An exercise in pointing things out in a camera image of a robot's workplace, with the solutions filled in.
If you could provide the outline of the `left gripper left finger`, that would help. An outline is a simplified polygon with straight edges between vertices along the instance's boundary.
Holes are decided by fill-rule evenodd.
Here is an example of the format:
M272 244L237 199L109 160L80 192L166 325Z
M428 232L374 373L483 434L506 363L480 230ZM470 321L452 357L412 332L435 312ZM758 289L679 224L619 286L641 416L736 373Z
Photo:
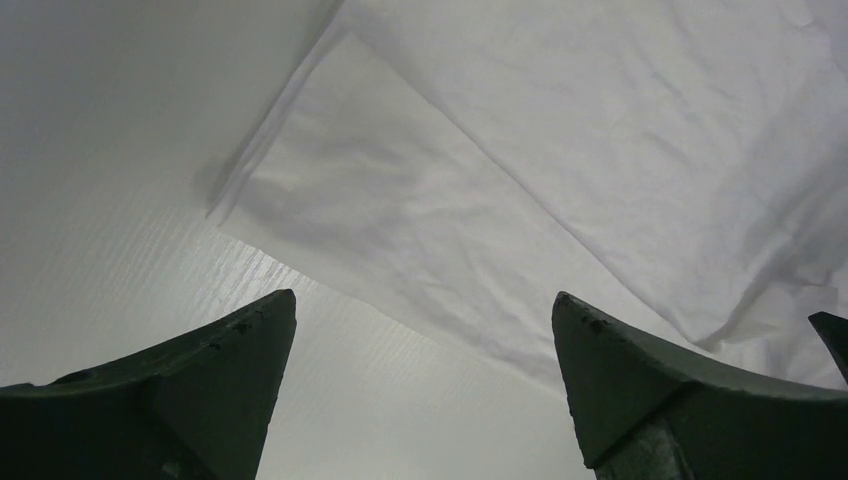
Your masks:
M46 385L1 391L5 479L252 479L295 336L274 291Z

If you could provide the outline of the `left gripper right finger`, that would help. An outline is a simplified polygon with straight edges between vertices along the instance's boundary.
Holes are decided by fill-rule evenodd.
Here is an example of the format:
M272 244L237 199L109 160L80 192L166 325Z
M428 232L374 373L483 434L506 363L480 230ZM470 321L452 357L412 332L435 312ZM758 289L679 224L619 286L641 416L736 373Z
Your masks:
M843 479L847 395L733 367L568 293L552 329L584 464L599 479Z

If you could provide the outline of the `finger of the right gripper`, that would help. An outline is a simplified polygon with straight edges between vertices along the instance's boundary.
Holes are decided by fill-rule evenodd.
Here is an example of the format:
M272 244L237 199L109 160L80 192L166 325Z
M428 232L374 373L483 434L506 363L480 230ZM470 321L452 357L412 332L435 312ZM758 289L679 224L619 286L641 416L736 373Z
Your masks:
M827 312L808 317L818 335L811 350L814 385L847 384L847 320Z

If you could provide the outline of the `white t shirt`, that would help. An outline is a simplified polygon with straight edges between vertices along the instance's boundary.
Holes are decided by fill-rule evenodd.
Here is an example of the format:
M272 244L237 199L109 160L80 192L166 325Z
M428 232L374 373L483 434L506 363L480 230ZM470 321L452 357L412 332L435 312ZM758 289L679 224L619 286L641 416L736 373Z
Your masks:
M210 216L553 390L562 291L844 389L847 5L346 1Z

